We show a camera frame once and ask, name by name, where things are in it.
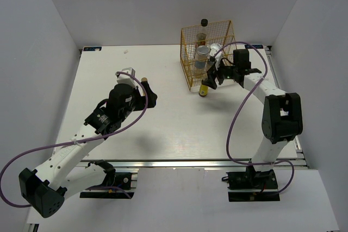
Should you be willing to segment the small yellow label bottle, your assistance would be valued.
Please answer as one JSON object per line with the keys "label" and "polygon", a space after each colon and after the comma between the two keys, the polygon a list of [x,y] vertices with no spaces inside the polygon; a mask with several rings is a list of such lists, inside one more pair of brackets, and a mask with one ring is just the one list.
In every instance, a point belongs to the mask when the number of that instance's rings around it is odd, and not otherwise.
{"label": "small yellow label bottle", "polygon": [[198,91],[200,97],[205,97],[208,94],[209,86],[206,85],[206,81],[202,80]]}
{"label": "small yellow label bottle", "polygon": [[146,91],[146,94],[148,94],[148,90],[147,90],[148,89],[148,81],[147,81],[146,77],[143,77],[141,79],[141,84],[142,84],[144,90]]}

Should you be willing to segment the dark sauce bottle red label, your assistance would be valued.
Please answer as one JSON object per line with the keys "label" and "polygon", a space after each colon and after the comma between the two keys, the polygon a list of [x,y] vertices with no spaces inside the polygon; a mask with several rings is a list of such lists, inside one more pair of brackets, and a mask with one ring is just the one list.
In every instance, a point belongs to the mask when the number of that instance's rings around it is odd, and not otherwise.
{"label": "dark sauce bottle red label", "polygon": [[195,45],[196,47],[206,44],[206,38],[208,35],[207,26],[208,26],[208,20],[205,18],[201,19],[201,24],[196,34],[196,45]]}

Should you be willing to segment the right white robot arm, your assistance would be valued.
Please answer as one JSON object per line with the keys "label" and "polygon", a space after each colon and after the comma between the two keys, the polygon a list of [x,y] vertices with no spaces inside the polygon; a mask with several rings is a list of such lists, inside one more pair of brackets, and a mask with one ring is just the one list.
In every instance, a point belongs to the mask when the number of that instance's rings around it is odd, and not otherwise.
{"label": "right white robot arm", "polygon": [[209,59],[213,65],[202,84],[216,89],[225,80],[233,80],[255,96],[263,105],[261,128],[263,139],[255,155],[246,164],[246,183],[253,188],[265,182],[283,148],[303,131],[301,98],[287,93],[267,80],[266,73],[253,68],[248,49],[236,49],[233,62],[226,66],[219,51],[213,50]]}

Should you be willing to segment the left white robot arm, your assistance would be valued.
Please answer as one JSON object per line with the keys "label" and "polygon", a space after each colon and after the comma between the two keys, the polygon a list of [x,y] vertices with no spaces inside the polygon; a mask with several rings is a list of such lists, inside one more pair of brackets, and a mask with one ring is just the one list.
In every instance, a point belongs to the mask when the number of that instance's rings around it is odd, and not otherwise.
{"label": "left white robot arm", "polygon": [[102,190],[116,185],[115,168],[105,160],[88,163],[79,175],[71,171],[109,134],[116,133],[130,113],[155,107],[157,95],[146,78],[141,84],[144,95],[133,84],[117,83],[109,97],[85,119],[72,145],[63,146],[43,164],[33,170],[25,168],[19,174],[22,197],[43,218],[51,217],[66,199],[90,187]]}

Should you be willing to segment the right blue table sticker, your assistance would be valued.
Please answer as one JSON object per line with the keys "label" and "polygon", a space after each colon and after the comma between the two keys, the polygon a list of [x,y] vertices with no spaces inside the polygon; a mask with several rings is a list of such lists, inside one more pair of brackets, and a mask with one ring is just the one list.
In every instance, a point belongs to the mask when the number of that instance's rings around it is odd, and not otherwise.
{"label": "right blue table sticker", "polygon": [[264,49],[263,45],[244,45],[246,49]]}

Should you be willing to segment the blue table sticker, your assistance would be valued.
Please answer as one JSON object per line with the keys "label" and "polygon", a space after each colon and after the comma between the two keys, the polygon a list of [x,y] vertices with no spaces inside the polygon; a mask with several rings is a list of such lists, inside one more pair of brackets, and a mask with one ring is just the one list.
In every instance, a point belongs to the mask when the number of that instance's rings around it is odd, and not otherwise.
{"label": "blue table sticker", "polygon": [[246,49],[264,49],[263,45],[244,45]]}
{"label": "blue table sticker", "polygon": [[95,51],[101,51],[102,47],[101,46],[94,46],[94,47],[84,47],[83,52],[95,52]]}

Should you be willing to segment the left blue table sticker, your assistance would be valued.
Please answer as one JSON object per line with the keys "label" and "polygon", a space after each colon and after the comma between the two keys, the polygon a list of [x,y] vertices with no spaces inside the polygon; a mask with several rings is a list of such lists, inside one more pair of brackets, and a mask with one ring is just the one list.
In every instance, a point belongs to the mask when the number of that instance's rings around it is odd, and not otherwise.
{"label": "left blue table sticker", "polygon": [[101,46],[94,46],[94,47],[84,47],[83,52],[95,52],[95,51],[101,51],[102,47]]}

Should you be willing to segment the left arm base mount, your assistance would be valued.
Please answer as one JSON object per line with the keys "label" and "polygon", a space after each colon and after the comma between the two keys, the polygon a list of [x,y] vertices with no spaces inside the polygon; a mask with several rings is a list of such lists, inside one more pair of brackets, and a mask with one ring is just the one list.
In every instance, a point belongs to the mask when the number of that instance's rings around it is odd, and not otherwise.
{"label": "left arm base mount", "polygon": [[119,172],[105,160],[91,161],[87,167],[99,166],[106,176],[99,185],[80,193],[85,199],[132,199],[136,188],[137,176],[132,172]]}

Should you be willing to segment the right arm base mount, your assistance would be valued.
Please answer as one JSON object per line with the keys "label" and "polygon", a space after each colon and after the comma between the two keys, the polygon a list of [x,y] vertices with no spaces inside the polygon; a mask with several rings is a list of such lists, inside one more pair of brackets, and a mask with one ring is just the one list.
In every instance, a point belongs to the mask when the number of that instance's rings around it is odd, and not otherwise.
{"label": "right arm base mount", "polygon": [[221,178],[227,183],[229,202],[278,202],[278,183],[274,171],[264,177],[244,172],[227,172]]}

